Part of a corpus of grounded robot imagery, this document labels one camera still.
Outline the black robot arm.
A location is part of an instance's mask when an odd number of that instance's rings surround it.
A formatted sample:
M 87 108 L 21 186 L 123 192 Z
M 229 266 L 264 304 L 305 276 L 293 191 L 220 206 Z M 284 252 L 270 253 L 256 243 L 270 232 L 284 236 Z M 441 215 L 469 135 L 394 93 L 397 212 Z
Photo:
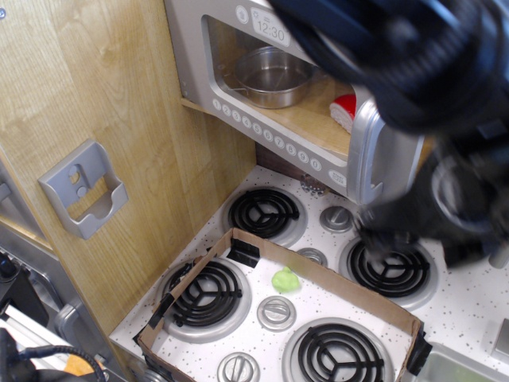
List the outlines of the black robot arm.
M 410 189 L 359 214 L 372 259 L 421 238 L 450 267 L 508 262 L 508 4 L 273 1 L 307 55 L 364 86 L 383 121 L 435 146 Z

